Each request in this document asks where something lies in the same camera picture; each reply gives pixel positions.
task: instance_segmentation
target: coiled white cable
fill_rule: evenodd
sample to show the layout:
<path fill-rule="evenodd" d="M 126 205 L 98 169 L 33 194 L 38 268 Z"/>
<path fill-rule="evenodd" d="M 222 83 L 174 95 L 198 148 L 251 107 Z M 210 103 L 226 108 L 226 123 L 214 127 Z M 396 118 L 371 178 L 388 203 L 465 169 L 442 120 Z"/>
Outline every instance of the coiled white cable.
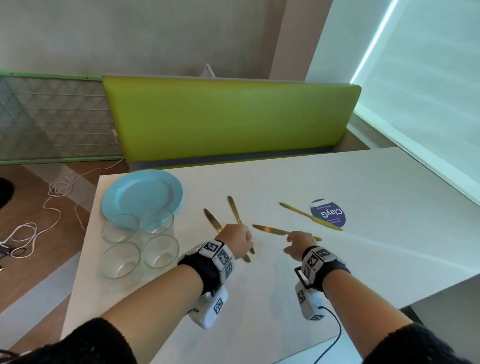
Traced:
<path fill-rule="evenodd" d="M 61 213 L 60 210 L 58 210 L 57 208 L 54 208 L 54 207 L 46 207 L 45 206 L 47 204 L 47 202 L 50 201 L 52 198 L 55 198 L 55 197 L 66 197 L 66 196 L 70 195 L 73 191 L 73 186 L 75 185 L 75 183 L 78 181 L 78 179 L 80 177 L 83 177 L 83 176 L 85 176 L 85 175 L 87 175 L 91 172 L 96 171 L 96 170 L 109 170 L 110 168 L 113 168 L 114 166 L 116 166 L 117 164 L 119 164 L 122 161 L 123 161 L 123 159 L 119 160 L 117 163 L 111 165 L 108 168 L 97 168 L 95 170 L 91 170 L 91 171 L 89 171 L 87 173 L 84 173 L 82 175 L 79 175 L 77 177 L 75 177 L 75 174 L 76 174 L 75 172 L 69 172 L 69 173 L 66 173 L 63 176 L 67 180 L 67 182 L 51 183 L 48 186 L 48 195 L 50 197 L 43 203 L 43 208 L 45 210 L 55 210 L 55 211 L 57 211 L 60 214 L 58 220 L 52 226 L 50 226 L 48 229 L 42 230 L 40 232 L 38 232 L 38 226 L 34 222 L 28 222 L 26 224 L 20 225 L 13 231 L 13 233 L 11 233 L 11 235 L 5 241 L 0 242 L 0 244 L 5 244 L 9 240 L 12 241 L 12 242 L 16 242 L 16 243 L 26 242 L 24 245 L 13 249 L 11 251 L 10 255 L 11 255 L 11 257 L 16 258 L 16 259 L 28 258 L 29 256 L 31 256 L 33 254 L 33 252 L 35 251 L 35 243 L 36 243 L 37 238 L 40 236 L 40 234 L 43 234 L 44 232 L 54 228 L 60 222 L 60 220 L 62 218 L 62 213 Z M 78 206 L 78 204 L 75 205 L 75 214 L 77 215 L 78 221 L 80 222 L 80 225 L 82 226 L 82 229 L 85 230 L 85 227 L 83 226 L 82 221 L 80 220 L 80 217 L 78 216 L 77 206 Z M 13 236 L 21 228 L 32 229 L 33 230 L 32 236 L 30 236 L 28 238 L 25 238 L 25 239 L 20 239 L 20 240 L 14 239 Z M 14 253 L 19 249 L 25 249 L 26 250 L 26 248 L 29 244 L 32 244 L 32 251 L 28 255 L 23 255 L 23 256 L 15 256 L 14 255 Z"/>

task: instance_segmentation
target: hand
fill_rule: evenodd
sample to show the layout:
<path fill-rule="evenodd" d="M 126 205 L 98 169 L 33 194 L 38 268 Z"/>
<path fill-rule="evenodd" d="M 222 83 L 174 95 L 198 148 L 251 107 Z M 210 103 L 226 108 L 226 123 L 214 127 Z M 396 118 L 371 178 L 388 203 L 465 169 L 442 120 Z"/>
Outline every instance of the hand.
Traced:
<path fill-rule="evenodd" d="M 227 224 L 215 240 L 228 246 L 235 259 L 242 258 L 253 247 L 252 233 L 246 225 Z"/>
<path fill-rule="evenodd" d="M 305 250 L 313 245 L 317 245 L 317 241 L 313 238 L 312 234 L 302 231 L 292 231 L 290 235 L 287 236 L 287 241 L 292 243 L 292 245 L 287 246 L 283 251 L 299 262 L 302 261 Z"/>

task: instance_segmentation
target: clear drinking glass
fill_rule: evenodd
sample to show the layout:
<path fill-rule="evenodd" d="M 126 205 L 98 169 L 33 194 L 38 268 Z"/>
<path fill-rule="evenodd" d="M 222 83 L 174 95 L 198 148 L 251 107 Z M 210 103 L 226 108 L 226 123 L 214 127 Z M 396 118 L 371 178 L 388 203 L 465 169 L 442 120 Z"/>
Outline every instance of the clear drinking glass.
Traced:
<path fill-rule="evenodd" d="M 117 215 L 105 223 L 102 229 L 102 237 L 109 243 L 126 242 L 137 233 L 139 226 L 140 221 L 136 216 Z"/>
<path fill-rule="evenodd" d="M 167 234 L 173 236 L 173 214 L 166 208 L 149 211 L 140 219 L 140 229 L 151 235 Z"/>
<path fill-rule="evenodd" d="M 142 250 L 142 260 L 150 268 L 164 268 L 179 256 L 180 245 L 171 235 L 158 235 L 150 239 Z"/>
<path fill-rule="evenodd" d="M 132 243 L 119 243 L 108 249 L 100 259 L 100 273 L 111 280 L 121 280 L 125 287 L 140 283 L 144 272 L 139 265 L 141 252 Z"/>

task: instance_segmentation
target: stack of plates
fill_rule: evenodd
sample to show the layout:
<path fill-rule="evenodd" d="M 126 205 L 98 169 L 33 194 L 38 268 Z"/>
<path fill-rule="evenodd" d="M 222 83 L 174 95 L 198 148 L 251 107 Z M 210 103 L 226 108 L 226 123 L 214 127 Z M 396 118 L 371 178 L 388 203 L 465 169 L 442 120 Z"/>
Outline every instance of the stack of plates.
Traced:
<path fill-rule="evenodd" d="M 176 214 L 182 202 L 183 188 L 175 176 L 163 170 L 140 170 L 110 186 L 103 196 L 102 212 L 109 220 L 121 214 L 142 218 L 161 207 Z"/>

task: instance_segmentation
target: knife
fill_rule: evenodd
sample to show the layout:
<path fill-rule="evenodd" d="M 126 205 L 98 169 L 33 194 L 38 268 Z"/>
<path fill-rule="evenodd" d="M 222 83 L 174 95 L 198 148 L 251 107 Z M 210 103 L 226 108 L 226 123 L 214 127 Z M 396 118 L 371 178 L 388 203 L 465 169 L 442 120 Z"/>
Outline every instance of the knife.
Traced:
<path fill-rule="evenodd" d="M 204 208 L 204 213 L 205 213 L 205 216 L 207 216 L 208 221 L 210 221 L 210 223 L 213 225 L 213 227 L 218 232 L 222 232 L 222 230 L 223 230 L 222 225 L 220 225 L 218 220 L 210 213 L 210 211 L 208 211 L 206 208 Z M 246 261 L 247 263 L 251 262 L 250 257 L 246 254 L 244 255 L 244 257 L 242 259 L 244 261 Z"/>
<path fill-rule="evenodd" d="M 312 221 L 315 221 L 315 222 L 318 223 L 318 224 L 321 224 L 321 225 L 326 226 L 326 227 L 328 227 L 328 228 L 331 228 L 331 229 L 333 229 L 333 230 L 343 231 L 342 228 L 339 228 L 338 226 L 336 226 L 336 225 L 334 225 L 334 224 L 331 224 L 331 223 L 329 223 L 328 221 L 322 220 L 321 218 L 316 218 L 315 216 L 309 215 L 309 214 L 307 214 L 306 212 L 300 211 L 300 210 L 298 210 L 297 208 L 294 208 L 294 207 L 292 207 L 292 206 L 290 206 L 290 205 L 284 204 L 283 202 L 280 202 L 280 205 L 282 205 L 283 207 L 285 207 L 285 208 L 287 208 L 287 209 L 289 209 L 289 210 L 298 212 L 299 214 L 302 214 L 302 215 L 304 215 L 304 216 L 306 216 L 306 217 L 308 217 L 308 218 L 311 218 Z"/>
<path fill-rule="evenodd" d="M 232 196 L 228 196 L 228 203 L 230 204 L 230 207 L 232 208 L 233 214 L 237 218 L 237 222 L 240 225 L 243 225 L 243 222 L 240 219 L 239 211 L 237 210 L 237 205 L 235 205 L 235 201 L 233 201 Z M 255 254 L 255 249 L 253 247 L 250 249 L 250 253 Z"/>
<path fill-rule="evenodd" d="M 262 226 L 262 225 L 252 225 L 254 228 L 269 232 L 270 234 L 276 234 L 276 235 L 290 235 L 289 231 L 285 230 L 280 230 L 280 229 L 275 229 L 275 228 L 269 228 L 268 226 Z M 321 242 L 322 238 L 319 238 L 318 236 L 313 237 L 316 241 Z"/>

